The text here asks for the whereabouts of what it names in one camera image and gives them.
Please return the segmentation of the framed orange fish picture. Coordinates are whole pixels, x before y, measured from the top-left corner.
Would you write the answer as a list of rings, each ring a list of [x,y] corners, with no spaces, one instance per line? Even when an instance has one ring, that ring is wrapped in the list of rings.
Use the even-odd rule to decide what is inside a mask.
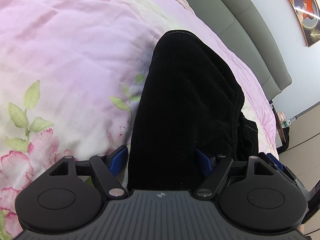
[[[316,0],[289,0],[308,47],[319,41],[319,6]]]

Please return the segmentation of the pink floral bed quilt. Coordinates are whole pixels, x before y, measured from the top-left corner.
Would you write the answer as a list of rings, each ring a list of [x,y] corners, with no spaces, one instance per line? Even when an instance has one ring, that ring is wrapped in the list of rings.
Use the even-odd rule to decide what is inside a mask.
[[[169,30],[198,36],[230,66],[276,154],[261,85],[186,0],[1,0],[1,239],[21,232],[17,195],[65,155],[130,143],[153,49]]]

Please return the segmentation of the black corduroy pants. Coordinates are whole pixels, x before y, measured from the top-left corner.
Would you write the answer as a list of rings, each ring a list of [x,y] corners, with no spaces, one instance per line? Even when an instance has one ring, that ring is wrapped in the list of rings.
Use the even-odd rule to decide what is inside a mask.
[[[193,190],[204,181],[200,155],[246,161],[258,129],[242,113],[231,69],[193,33],[165,33],[153,51],[133,127],[128,190]]]

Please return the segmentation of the grey padded headboard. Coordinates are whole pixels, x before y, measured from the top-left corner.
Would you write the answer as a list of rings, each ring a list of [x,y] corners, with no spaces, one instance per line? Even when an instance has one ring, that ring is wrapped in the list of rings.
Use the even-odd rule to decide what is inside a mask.
[[[187,0],[220,40],[241,59],[272,100],[292,79],[268,26],[251,0]]]

